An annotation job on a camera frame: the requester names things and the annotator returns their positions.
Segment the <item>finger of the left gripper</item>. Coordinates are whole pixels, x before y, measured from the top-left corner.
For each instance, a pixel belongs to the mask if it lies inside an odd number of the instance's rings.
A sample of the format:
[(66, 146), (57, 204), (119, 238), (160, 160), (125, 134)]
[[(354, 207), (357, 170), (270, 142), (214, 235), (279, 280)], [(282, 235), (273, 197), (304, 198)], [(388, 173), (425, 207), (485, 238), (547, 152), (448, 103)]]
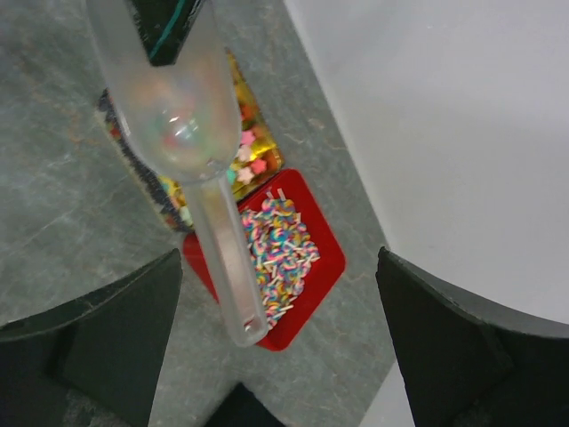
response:
[(131, 0), (127, 8), (153, 67), (175, 63), (204, 1)]

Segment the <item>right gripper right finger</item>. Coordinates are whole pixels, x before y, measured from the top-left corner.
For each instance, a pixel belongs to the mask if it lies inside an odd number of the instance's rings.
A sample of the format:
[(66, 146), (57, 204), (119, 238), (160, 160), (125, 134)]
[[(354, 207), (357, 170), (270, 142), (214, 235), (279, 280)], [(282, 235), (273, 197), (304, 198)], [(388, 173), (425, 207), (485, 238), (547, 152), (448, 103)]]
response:
[(382, 248), (376, 280), (417, 426), (566, 426), (568, 326)]

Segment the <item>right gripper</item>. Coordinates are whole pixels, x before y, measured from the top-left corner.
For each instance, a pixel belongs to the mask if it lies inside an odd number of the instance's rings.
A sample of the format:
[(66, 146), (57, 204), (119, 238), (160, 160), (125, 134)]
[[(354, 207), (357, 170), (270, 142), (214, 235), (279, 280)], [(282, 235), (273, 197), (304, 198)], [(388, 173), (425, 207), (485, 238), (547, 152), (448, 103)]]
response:
[(206, 427), (284, 426), (243, 383), (232, 389), (206, 422)]

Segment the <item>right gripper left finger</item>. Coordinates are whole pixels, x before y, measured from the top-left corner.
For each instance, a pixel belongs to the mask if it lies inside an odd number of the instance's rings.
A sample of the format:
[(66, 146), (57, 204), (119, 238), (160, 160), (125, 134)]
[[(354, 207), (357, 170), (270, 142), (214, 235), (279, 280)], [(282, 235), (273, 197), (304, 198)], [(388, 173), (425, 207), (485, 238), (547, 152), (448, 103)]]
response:
[(182, 279), (177, 249), (117, 281), (1, 327), (1, 424), (60, 426), (78, 391), (148, 425)]

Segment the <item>clear plastic scoop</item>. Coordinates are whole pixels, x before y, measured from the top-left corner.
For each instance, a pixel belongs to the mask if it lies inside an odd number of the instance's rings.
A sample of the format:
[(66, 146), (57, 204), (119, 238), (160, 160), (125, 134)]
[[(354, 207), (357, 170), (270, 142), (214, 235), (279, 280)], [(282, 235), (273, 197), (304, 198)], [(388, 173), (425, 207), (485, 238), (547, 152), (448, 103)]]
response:
[(213, 262), (218, 232), (235, 227), (235, 245), (245, 239), (228, 182), (241, 119), (212, 3), (204, 1), (175, 63), (153, 67), (126, 2), (84, 5), (103, 75), (130, 147), (153, 172), (181, 185)]

